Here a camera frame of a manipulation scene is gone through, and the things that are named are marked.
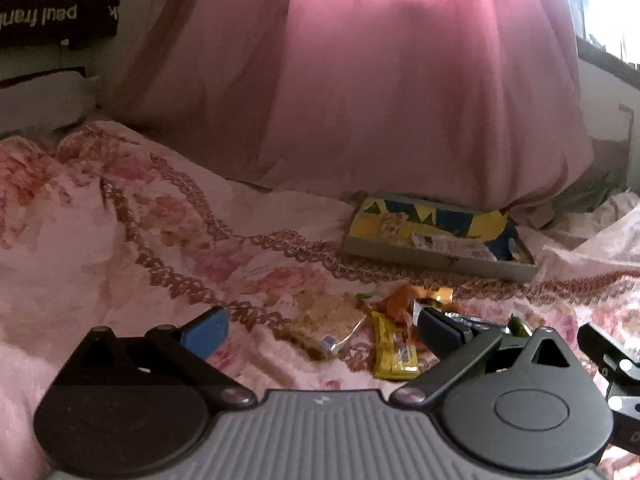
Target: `yellow candy bar wrapper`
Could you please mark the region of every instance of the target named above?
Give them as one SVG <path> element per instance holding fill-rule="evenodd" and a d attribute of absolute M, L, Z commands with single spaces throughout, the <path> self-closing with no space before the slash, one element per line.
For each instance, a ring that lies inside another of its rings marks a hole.
<path fill-rule="evenodd" d="M 372 312 L 376 334 L 373 376 L 387 381 L 408 381 L 420 375 L 415 346 L 407 342 L 405 327 L 380 312 Z"/>

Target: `pink curtain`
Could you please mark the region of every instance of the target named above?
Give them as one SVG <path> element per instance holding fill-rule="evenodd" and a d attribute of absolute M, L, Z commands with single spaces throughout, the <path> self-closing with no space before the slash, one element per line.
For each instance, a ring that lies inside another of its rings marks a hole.
<path fill-rule="evenodd" d="M 567 0 L 164 0 L 107 104 L 228 178 L 474 209 L 591 162 Z"/>

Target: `bed sheet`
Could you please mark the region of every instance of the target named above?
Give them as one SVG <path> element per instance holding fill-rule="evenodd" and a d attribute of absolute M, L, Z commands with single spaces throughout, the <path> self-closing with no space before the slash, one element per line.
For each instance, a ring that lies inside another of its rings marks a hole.
<path fill-rule="evenodd" d="M 259 396 L 267 388 L 388 395 L 397 387 L 369 372 L 369 326 L 332 362 L 312 361 L 282 340 L 303 291 L 382 297 L 402 281 L 453 286 L 469 314 L 494 321 L 519 314 L 555 327 L 575 350 L 588 320 L 640 348 L 638 202 L 626 193 L 544 234 L 522 228 L 541 269 L 535 283 L 518 285 L 343 255 L 352 205 L 225 180 L 117 123 L 85 124 L 54 152 L 20 137 L 4 140 L 0 478 L 46 474 L 33 412 L 95 325 L 140 335 L 225 304 L 230 336 L 210 362 Z M 433 363 L 421 356 L 423 368 Z M 611 479 L 640 479 L 637 460 L 615 448 L 601 468 Z"/>

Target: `window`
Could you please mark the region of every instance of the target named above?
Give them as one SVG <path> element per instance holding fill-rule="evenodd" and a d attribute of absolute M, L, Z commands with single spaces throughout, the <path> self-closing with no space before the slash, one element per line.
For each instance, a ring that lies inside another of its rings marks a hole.
<path fill-rule="evenodd" d="M 576 36 L 640 68 L 640 0 L 569 0 Z"/>

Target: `metal screw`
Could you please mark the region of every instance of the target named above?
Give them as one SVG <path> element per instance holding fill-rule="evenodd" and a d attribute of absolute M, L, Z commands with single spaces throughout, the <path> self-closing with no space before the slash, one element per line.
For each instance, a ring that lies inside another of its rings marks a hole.
<path fill-rule="evenodd" d="M 246 388 L 240 387 L 226 388 L 225 390 L 222 390 L 220 397 L 227 404 L 231 404 L 233 406 L 248 406 L 255 402 L 254 393 Z"/>
<path fill-rule="evenodd" d="M 622 399 L 620 397 L 611 397 L 608 401 L 609 407 L 614 411 L 618 412 L 622 409 Z"/>
<path fill-rule="evenodd" d="M 407 406 L 416 406 L 427 400 L 427 396 L 422 390 L 412 387 L 398 388 L 393 392 L 393 396 L 397 402 Z"/>
<path fill-rule="evenodd" d="M 622 361 L 620 361 L 620 368 L 623 372 L 628 372 L 633 367 L 634 365 L 629 359 L 622 359 Z"/>

